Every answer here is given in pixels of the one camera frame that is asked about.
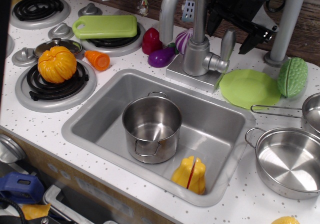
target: faucet handle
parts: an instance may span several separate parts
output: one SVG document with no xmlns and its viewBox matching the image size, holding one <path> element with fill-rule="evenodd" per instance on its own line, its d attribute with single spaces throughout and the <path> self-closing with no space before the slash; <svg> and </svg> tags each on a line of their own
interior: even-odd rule
<svg viewBox="0 0 320 224">
<path fill-rule="evenodd" d="M 221 41 L 220 59 L 229 61 L 230 56 L 236 45 L 236 31 L 233 28 L 227 29 Z"/>
<path fill-rule="evenodd" d="M 225 73 L 229 67 L 229 59 L 236 44 L 236 31 L 228 29 L 221 41 L 221 56 L 209 52 L 203 61 L 203 68 L 205 70 L 218 71 Z"/>
</svg>

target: metal sink basin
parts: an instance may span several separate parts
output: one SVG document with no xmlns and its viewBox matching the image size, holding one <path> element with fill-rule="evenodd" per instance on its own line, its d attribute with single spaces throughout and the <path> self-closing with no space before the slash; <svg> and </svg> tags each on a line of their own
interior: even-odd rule
<svg viewBox="0 0 320 224">
<path fill-rule="evenodd" d="M 132 101 L 149 92 L 167 94 L 182 113 L 176 154 L 160 164 L 146 164 L 127 150 L 122 114 Z M 245 133 L 256 124 L 241 108 L 161 80 L 140 71 L 119 71 L 62 127 L 63 137 L 196 206 L 213 206 L 222 198 L 245 150 Z M 206 165 L 205 193 L 197 195 L 172 182 L 171 176 L 188 156 Z"/>
</svg>

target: metal pole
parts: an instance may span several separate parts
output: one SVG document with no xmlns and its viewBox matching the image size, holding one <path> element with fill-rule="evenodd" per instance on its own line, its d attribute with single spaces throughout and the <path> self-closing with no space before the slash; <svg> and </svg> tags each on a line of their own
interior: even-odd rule
<svg viewBox="0 0 320 224">
<path fill-rule="evenodd" d="M 299 17 L 303 1 L 304 0 L 286 0 L 279 25 L 279 32 L 275 36 L 272 50 L 264 56 L 265 62 L 272 67 L 281 67 L 288 59 L 286 56 L 287 48 Z"/>
</svg>

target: toy yellow pepper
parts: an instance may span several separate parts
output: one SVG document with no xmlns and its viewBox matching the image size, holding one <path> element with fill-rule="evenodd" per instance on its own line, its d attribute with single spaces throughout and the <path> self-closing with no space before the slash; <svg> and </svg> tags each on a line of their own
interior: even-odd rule
<svg viewBox="0 0 320 224">
<path fill-rule="evenodd" d="M 182 159 L 171 180 L 194 193 L 202 195 L 206 189 L 205 172 L 206 166 L 200 158 L 195 159 L 194 156 L 190 156 Z"/>
<path fill-rule="evenodd" d="M 63 46 L 45 51 L 38 60 L 38 71 L 49 83 L 63 83 L 77 70 L 76 57 Z"/>
<path fill-rule="evenodd" d="M 293 217 L 281 217 L 273 221 L 271 224 L 299 224 L 299 222 Z"/>
</svg>

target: pot handle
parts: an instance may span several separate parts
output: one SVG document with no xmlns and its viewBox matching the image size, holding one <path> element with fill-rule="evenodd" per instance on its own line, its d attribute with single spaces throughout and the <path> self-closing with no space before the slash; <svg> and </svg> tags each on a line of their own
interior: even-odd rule
<svg viewBox="0 0 320 224">
<path fill-rule="evenodd" d="M 254 149 L 256 149 L 256 147 L 255 147 L 255 146 L 248 140 L 248 138 L 247 138 L 249 132 L 253 131 L 254 129 L 259 129 L 259 130 L 263 131 L 264 133 L 265 133 L 266 131 L 263 130 L 262 128 L 255 127 L 255 128 L 251 128 L 250 130 L 248 130 L 247 133 L 245 134 L 245 137 L 244 137 L 245 141 L 246 141 L 250 146 L 252 146 Z"/>
<path fill-rule="evenodd" d="M 153 93 L 160 93 L 160 94 L 163 94 L 163 95 L 164 95 L 164 97 L 165 97 L 166 99 L 168 99 L 168 96 L 167 96 L 165 93 L 160 92 L 160 91 L 158 91 L 158 92 L 150 92 L 150 93 L 148 93 L 148 97 L 149 97 L 151 94 L 153 94 Z"/>
<path fill-rule="evenodd" d="M 159 147 L 161 146 L 160 142 L 158 142 L 158 146 L 157 146 L 157 148 L 156 148 L 156 150 L 155 150 L 155 153 L 153 153 L 153 154 L 141 154 L 141 153 L 138 153 L 138 152 L 137 152 L 137 145 L 138 145 L 138 140 L 135 141 L 135 150 L 134 150 L 134 152 L 135 152 L 135 154 L 137 154 L 137 155 L 139 155 L 139 156 L 142 156 L 142 157 L 152 157 L 152 156 L 155 156 L 155 155 L 157 154 L 157 152 L 158 152 Z"/>
<path fill-rule="evenodd" d="M 289 115 L 289 114 L 277 114 L 277 113 L 258 112 L 258 111 L 255 111 L 255 110 L 254 110 L 255 107 L 290 109 L 290 110 L 299 110 L 299 111 L 302 110 L 301 108 L 289 108 L 289 107 L 267 106 L 267 105 L 252 105 L 251 108 L 250 108 L 250 110 L 251 110 L 251 112 L 259 113 L 259 114 L 268 114 L 268 115 L 275 115 L 275 116 L 282 116 L 282 117 L 290 117 L 290 118 L 303 118 L 302 116 L 295 116 L 295 115 Z"/>
</svg>

